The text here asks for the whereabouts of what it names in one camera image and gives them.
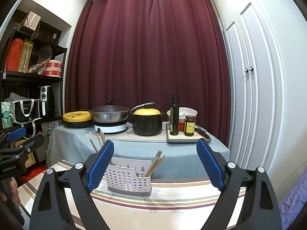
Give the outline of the person's left hand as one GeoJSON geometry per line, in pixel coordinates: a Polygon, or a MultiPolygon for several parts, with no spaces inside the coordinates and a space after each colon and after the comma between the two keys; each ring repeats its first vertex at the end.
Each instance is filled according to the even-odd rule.
{"type": "Polygon", "coordinates": [[[1,197],[3,201],[7,201],[8,199],[7,196],[9,196],[10,200],[14,203],[14,205],[17,208],[19,208],[21,206],[21,200],[19,197],[18,185],[15,178],[10,177],[8,179],[4,179],[3,181],[1,181],[1,185],[3,186],[4,191],[6,192],[3,193],[1,191],[1,197]]]}

